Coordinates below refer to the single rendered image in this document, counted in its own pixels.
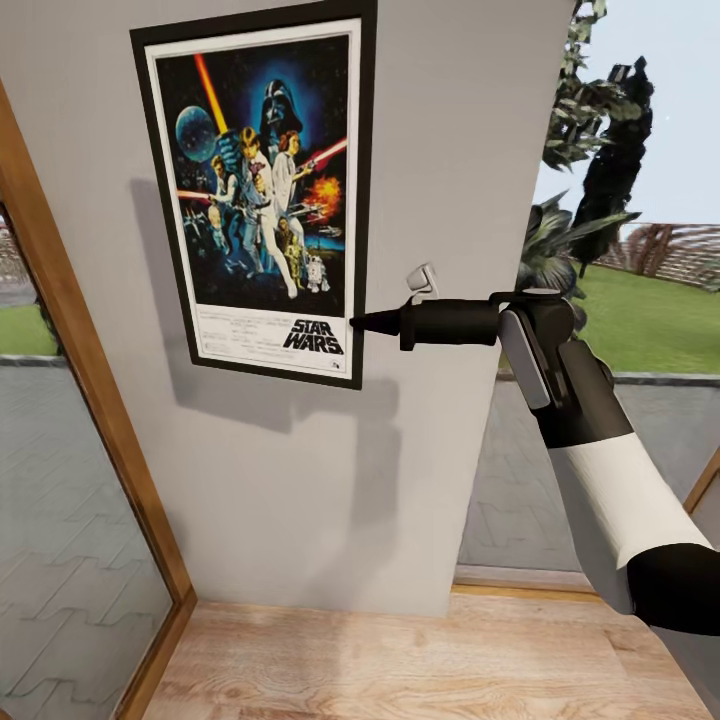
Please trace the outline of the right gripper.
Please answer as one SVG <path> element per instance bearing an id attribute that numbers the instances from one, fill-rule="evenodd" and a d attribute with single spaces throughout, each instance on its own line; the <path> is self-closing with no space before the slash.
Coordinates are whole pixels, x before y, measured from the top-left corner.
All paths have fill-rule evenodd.
<path id="1" fill-rule="evenodd" d="M 423 300 L 412 305 L 411 296 L 399 309 L 367 313 L 364 318 L 350 318 L 350 326 L 398 336 L 400 350 L 413 351 L 416 343 L 464 344 L 466 300 Z"/>

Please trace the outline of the poster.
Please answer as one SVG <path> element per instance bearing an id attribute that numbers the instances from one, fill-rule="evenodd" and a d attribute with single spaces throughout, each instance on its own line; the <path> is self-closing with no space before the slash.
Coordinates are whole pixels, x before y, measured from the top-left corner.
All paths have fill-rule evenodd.
<path id="1" fill-rule="evenodd" d="M 129 30 L 192 364 L 361 390 L 377 7 Z"/>

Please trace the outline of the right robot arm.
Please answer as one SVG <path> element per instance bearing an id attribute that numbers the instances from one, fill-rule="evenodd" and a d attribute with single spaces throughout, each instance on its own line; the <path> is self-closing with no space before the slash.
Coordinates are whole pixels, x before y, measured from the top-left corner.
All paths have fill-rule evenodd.
<path id="1" fill-rule="evenodd" d="M 427 262 L 406 276 L 420 290 L 399 309 L 350 326 L 416 343 L 493 346 L 497 337 L 548 449 L 577 559 L 598 594 L 640 617 L 720 701 L 720 552 L 661 477 L 621 404 L 614 378 L 552 289 L 440 299 Z M 502 305 L 505 305 L 501 308 Z"/>

